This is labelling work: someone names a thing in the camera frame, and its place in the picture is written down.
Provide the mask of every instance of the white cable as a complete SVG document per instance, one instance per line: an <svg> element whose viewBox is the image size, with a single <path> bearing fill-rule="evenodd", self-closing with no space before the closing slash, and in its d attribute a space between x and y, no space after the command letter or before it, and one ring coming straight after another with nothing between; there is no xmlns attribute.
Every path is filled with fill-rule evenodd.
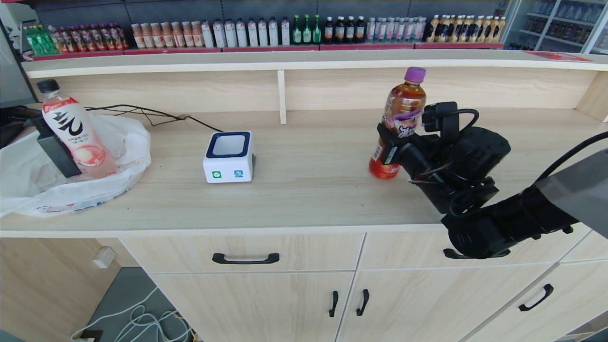
<svg viewBox="0 0 608 342"><path fill-rule="evenodd" d="M75 341L74 336L76 336L77 334L79 334L80 332L94 326L95 324L97 324L97 322L101 321L102 319L106 319L109 317L113 317L113 316L118 316L121 315L129 310L133 310L131 311L131 315L130 315L130 319L131 321L129 323L127 323L127 325L125 325L124 328L122 328L122 330L119 332L118 336L116 336L116 339L114 340L114 342L120 342L120 340L122 340L127 334L129 334L131 332L131 330L133 330L133 328L135 327L143 327L143 330L137 334L137 336L135 336L133 339L131 339L131 341L129 342L136 342L136 340L144 333L146 332L146 330L148 330L148 328L150 327L156 327L157 331L156 331L156 342L159 342L158 336L162 336L162 341L163 342L177 342L180 339L183 338L183 340L181 340L181 342L188 342L188 334L190 333L192 328L189 328L186 323L184 322L183 319L180 319L180 322L184 325L184 329L185 332L177 337L174 338L172 340L170 340L166 335L165 332L161 326L161 322L171 316L174 316L178 311L174 310L174 311L165 311L162 315L160 319L157 319L156 317L154 317L152 314L147 313L146 312L146 307L144 306L144 302L147 301L150 296L152 296L152 294L158 290L158 287L155 287L154 290L152 290L152 292L150 292L150 294L148 296L146 296L146 298L143 299L143 301L138 302L136 304L134 304L131 307L126 308L125 310L122 310L121 312L117 312L117 313L113 313L111 315L106 315L100 318L97 318L93 323L89 324L88 326L76 331L75 333L72 334L71 336L71 340L72 342ZM133 317L133 314L135 314L135 312L139 309L142 309L142 313L139 316L135 316ZM152 319L152 322L147 322L147 323L142 323L141 320L144 317L150 317Z"/></svg>

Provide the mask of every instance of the red-orange drink bottle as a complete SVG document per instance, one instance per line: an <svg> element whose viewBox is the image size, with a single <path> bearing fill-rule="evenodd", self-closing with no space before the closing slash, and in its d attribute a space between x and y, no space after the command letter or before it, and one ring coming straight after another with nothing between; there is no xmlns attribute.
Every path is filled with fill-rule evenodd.
<svg viewBox="0 0 608 342"><path fill-rule="evenodd" d="M420 86L426 70L423 68L407 68L405 82L393 88L386 99L382 124L396 136L404 138L414 134L418 119L426 104L426 93ZM389 180L399 173L399 164L382 165L379 160L384 145L378 140L376 153L371 157L369 167L372 175Z"/></svg>

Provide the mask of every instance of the white scanner box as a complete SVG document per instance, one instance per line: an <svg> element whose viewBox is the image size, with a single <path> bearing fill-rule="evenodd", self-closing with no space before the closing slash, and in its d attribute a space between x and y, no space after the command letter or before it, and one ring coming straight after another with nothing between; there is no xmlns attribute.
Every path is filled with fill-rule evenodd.
<svg viewBox="0 0 608 342"><path fill-rule="evenodd" d="M208 183L250 182L254 164L254 137L249 131L214 133L202 160Z"/></svg>

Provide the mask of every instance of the counter top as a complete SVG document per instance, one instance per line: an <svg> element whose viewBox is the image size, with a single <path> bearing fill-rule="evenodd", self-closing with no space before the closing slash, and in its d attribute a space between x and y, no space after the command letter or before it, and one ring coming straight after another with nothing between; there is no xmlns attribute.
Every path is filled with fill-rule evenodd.
<svg viewBox="0 0 608 342"><path fill-rule="evenodd" d="M555 159L608 129L575 110L479 109L477 125L511 143L490 175L500 192L518 193ZM128 237L163 234L253 234L357 231L374 227L440 228L441 215L401 171L392 180L368 173L380 111L201 114L224 130L254 133L251 183L207 184L202 157L212 132L194 121L149 127L152 164L126 194L101 206L51 218L9 214L3 237ZM607 148L600 142L573 158Z"/></svg>
<svg viewBox="0 0 608 342"><path fill-rule="evenodd" d="M32 79L152 72L259 71L430 67L549 68L608 71L608 56L578 55L585 61L556 61L509 50L385 50L231 52L123 55L23 63Z"/></svg>

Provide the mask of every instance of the black cabinet handle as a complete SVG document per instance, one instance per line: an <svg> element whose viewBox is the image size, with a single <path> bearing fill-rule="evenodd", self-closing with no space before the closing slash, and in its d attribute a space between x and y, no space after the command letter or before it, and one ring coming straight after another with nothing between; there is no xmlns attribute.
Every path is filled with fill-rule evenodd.
<svg viewBox="0 0 608 342"><path fill-rule="evenodd" d="M507 256L509 254L511 254L510 250L504 250L504 251L496 254L495 256L491 256L491 257L503 257L503 256ZM445 250L443 250L443 255L445 255L446 257L448 257L450 259L474 259L472 257L464 256L464 255L456 252L452 248L446 248Z"/></svg>
<svg viewBox="0 0 608 342"><path fill-rule="evenodd" d="M357 309L357 316L363 316L363 311L365 311L365 306L367 305L367 301L370 300L370 292L365 289L363 290L363 305L361 309Z"/></svg>
<svg viewBox="0 0 608 342"><path fill-rule="evenodd" d="M334 305L331 307L330 317L333 317L334 314L336 313L336 305L338 305L338 291L334 291L333 296L334 296Z"/></svg>
<svg viewBox="0 0 608 342"><path fill-rule="evenodd" d="M266 260L253 260L253 261L232 261L226 260L226 255L222 253L213 253L211 260L217 263L223 263L226 265L261 265L264 263L275 263L278 262L278 253L268 254Z"/></svg>
<svg viewBox="0 0 608 342"><path fill-rule="evenodd" d="M551 284L547 284L545 286L543 286L542 288L545 289L545 295L541 298L541 300L539 300L538 302L534 303L534 305L532 305L531 307L527 307L525 304L522 304L520 306L518 306L519 311L530 311L533 308L535 308L538 304L542 303L542 301L544 301L545 299L547 299L547 297L549 297L552 293L553 293L553 286L551 286Z"/></svg>

